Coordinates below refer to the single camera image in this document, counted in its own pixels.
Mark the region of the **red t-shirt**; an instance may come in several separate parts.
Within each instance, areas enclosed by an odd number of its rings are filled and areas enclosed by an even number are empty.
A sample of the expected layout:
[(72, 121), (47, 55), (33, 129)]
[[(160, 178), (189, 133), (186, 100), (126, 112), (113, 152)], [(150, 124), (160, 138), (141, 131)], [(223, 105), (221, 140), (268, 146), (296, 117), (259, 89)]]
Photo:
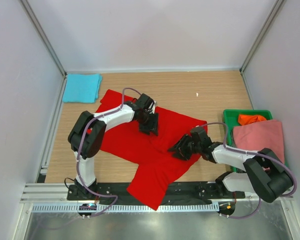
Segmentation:
[(127, 188), (129, 194), (142, 204), (157, 210), (169, 184), (179, 179), (200, 158), (193, 154), (189, 160), (180, 160), (169, 152), (183, 135), (205, 120), (189, 117), (157, 107), (158, 135), (139, 131), (136, 121), (121, 124), (108, 130), (102, 140), (101, 151), (138, 164), (133, 180)]

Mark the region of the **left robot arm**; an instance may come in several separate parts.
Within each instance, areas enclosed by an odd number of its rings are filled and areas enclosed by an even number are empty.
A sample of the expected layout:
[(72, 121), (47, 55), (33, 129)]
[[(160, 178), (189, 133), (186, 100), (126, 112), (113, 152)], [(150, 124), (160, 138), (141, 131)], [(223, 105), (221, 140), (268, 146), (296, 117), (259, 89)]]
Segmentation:
[(76, 158), (74, 185), (83, 199), (91, 200), (96, 194), (94, 157), (101, 149), (105, 133), (136, 121), (140, 132), (157, 136), (159, 114), (155, 112), (156, 106), (156, 101), (142, 93), (136, 100), (124, 100), (122, 97), (120, 105), (110, 110), (81, 113), (68, 136), (68, 142)]

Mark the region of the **green plastic bin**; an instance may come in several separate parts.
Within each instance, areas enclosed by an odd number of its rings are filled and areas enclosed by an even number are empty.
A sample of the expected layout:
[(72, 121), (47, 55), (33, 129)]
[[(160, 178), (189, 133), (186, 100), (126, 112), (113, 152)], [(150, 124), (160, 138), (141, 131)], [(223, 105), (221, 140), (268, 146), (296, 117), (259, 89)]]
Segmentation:
[(285, 164), (282, 123), (268, 110), (225, 109), (223, 121), (228, 126), (227, 144), (248, 151), (271, 149)]

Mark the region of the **orange t-shirt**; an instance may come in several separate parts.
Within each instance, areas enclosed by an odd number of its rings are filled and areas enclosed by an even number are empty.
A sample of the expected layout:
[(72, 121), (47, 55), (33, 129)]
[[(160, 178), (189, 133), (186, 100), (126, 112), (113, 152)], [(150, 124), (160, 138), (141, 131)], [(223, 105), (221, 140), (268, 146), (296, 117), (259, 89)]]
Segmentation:
[(257, 123), (257, 122), (263, 122), (266, 121), (267, 119), (259, 114), (256, 115), (247, 115), (247, 114), (239, 114), (237, 118), (237, 122), (241, 126)]

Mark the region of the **pink t-shirt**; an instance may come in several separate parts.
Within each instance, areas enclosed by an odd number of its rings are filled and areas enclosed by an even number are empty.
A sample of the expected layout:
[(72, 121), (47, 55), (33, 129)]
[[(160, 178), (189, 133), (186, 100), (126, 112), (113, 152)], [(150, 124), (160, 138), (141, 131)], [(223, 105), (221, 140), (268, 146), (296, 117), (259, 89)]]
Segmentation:
[(279, 160), (285, 162), (282, 123), (276, 119), (235, 126), (232, 130), (237, 148), (249, 151), (272, 150)]

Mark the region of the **folded light blue t-shirt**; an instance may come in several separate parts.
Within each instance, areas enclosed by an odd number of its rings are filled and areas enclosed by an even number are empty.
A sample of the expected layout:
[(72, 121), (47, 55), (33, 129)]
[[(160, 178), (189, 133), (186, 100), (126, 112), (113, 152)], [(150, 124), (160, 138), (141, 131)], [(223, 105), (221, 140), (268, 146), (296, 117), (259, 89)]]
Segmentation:
[(68, 74), (62, 101), (93, 104), (99, 98), (103, 77), (100, 74)]

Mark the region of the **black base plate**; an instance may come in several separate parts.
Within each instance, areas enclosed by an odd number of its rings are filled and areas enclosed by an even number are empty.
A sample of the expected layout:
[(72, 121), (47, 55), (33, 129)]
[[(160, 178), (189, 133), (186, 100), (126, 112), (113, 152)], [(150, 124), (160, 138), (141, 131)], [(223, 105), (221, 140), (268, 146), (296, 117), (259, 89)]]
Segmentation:
[(117, 195), (116, 205), (124, 206), (154, 206), (160, 205), (207, 205), (216, 199), (244, 199), (242, 191), (230, 192), (215, 182), (186, 181), (173, 182), (169, 185), (160, 183), (142, 182), (100, 182), (92, 190), (102, 196), (95, 196), (84, 187), (73, 183), (67, 185), (67, 200), (69, 201), (99, 201), (102, 205), (109, 205)]

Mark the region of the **left aluminium frame post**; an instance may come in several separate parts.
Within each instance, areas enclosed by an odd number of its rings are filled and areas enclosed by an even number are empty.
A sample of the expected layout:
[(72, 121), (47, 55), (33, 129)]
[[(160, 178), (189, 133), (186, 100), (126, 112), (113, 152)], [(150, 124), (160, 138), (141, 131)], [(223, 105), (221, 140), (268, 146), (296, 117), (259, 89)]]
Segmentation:
[(30, 22), (32, 23), (35, 31), (39, 35), (41, 41), (43, 42), (46, 50), (48, 51), (49, 55), (51, 56), (54, 64), (56, 65), (57, 69), (61, 73), (62, 77), (65, 78), (67, 76), (67, 72), (65, 71), (61, 61), (59, 60), (57, 53), (55, 52), (51, 42), (49, 41), (43, 27), (41, 26), (34, 10), (32, 9), (28, 0), (19, 0), (19, 3), (23, 7), (26, 15), (28, 16)]

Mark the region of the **aluminium frame post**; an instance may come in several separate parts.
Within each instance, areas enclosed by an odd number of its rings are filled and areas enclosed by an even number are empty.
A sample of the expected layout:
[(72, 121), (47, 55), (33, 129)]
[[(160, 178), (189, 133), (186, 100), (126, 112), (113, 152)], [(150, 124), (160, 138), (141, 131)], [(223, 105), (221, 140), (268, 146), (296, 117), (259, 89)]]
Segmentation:
[(56, 65), (57, 69), (61, 73), (62, 77), (65, 78), (67, 76), (67, 72), (65, 71), (61, 61), (59, 60), (57, 53), (55, 52), (51, 42), (49, 41), (43, 27), (41, 26), (34, 10), (32, 9), (28, 0), (19, 0), (19, 3), (23, 7), (26, 15), (28, 16), (30, 22), (32, 23), (35, 31), (39, 35), (41, 41), (43, 42), (46, 50), (48, 51), (49, 55), (51, 56), (54, 64)]
[(269, 32), (270, 28), (272, 27), (273, 23), (275, 22), (276, 18), (278, 17), (280, 11), (282, 10), (283, 6), (285, 5), (286, 0), (276, 0), (268, 13), (260, 31), (258, 32), (252, 46), (250, 47), (241, 68), (239, 69), (240, 74), (243, 75), (245, 70), (247, 69), (248, 65), (250, 64), (251, 60), (253, 59), (256, 51), (260, 47), (261, 43), (265, 39), (267, 33)]

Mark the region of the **right aluminium frame post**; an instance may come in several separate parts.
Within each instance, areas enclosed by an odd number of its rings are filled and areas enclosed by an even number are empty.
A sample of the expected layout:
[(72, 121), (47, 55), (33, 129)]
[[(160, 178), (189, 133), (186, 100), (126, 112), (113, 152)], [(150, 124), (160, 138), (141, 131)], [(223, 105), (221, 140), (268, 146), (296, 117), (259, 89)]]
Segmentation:
[(270, 28), (272, 27), (273, 23), (275, 22), (276, 18), (278, 17), (280, 11), (282, 10), (283, 6), (285, 5), (286, 0), (276, 0), (268, 13), (260, 31), (258, 32), (252, 46), (250, 47), (241, 68), (239, 69), (240, 74), (243, 75), (245, 70), (247, 69), (248, 65), (250, 64), (251, 60), (253, 59), (256, 51), (260, 47), (261, 43), (265, 39), (267, 33), (269, 32)]

